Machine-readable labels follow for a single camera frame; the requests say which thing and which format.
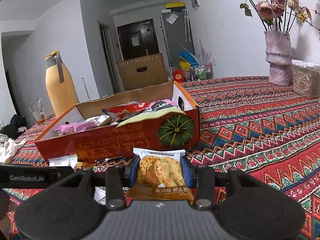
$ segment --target ceramic vase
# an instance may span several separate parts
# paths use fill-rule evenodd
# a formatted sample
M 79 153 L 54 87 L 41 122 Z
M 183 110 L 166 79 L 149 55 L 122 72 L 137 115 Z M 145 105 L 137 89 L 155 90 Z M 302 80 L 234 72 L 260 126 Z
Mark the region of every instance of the ceramic vase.
M 269 82 L 279 86 L 292 85 L 292 52 L 290 35 L 286 32 L 268 31 L 266 36 L 266 61 L 270 63 Z

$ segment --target red tablecloth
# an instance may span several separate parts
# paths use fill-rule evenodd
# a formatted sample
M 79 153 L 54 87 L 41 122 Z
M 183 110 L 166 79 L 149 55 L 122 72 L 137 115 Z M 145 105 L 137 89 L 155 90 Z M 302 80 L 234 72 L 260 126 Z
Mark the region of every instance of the red tablecloth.
M 279 87 L 267 77 L 235 77 L 187 82 L 184 88 L 201 108 L 201 142 L 187 149 L 193 164 L 213 166 L 217 171 L 237 167 L 301 203 L 306 223 L 299 239 L 320 235 L 320 106 L 292 87 Z M 33 139 L 52 121 L 35 125 L 24 133 L 28 142 L 12 163 L 44 166 Z M 95 171 L 104 171 L 103 163 Z M 8 189 L 21 203 L 38 192 Z M 216 202 L 226 195 L 216 189 Z M 14 239 L 20 239 L 15 226 Z

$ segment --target gray ribbed surface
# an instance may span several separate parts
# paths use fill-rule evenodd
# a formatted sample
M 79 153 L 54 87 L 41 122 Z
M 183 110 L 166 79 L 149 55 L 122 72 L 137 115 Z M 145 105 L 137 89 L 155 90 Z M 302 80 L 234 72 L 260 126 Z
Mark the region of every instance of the gray ribbed surface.
M 110 212 L 83 240 L 236 240 L 210 212 L 196 211 L 187 201 L 133 201 Z

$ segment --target yellow thermos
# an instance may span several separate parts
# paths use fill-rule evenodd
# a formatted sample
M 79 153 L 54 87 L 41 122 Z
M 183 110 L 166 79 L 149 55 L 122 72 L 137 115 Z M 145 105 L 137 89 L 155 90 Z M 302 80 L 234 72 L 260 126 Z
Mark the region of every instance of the yellow thermos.
M 61 60 L 60 52 L 54 51 L 45 57 L 47 70 L 45 86 L 56 117 L 61 116 L 71 106 L 78 104 L 78 96 L 71 74 Z

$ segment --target tablecloth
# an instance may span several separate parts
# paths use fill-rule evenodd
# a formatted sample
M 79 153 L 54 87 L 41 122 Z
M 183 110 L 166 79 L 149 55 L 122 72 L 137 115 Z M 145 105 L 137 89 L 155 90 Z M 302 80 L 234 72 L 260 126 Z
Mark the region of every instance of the tablecloth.
M 299 239 L 320 235 L 320 105 L 268 82 L 268 77 L 233 77 L 182 84 L 200 106 L 201 142 L 186 149 L 194 165 L 205 164 L 226 172 L 237 167 L 298 201 L 306 221 Z M 44 166 L 33 139 L 52 121 L 35 125 L 18 141 L 28 142 L 12 163 Z M 102 163 L 95 171 L 105 171 Z M 20 204 L 37 189 L 7 189 Z M 216 203 L 226 198 L 216 188 Z M 10 214 L 13 221 L 14 212 Z M 14 240 L 20 239 L 12 226 Z

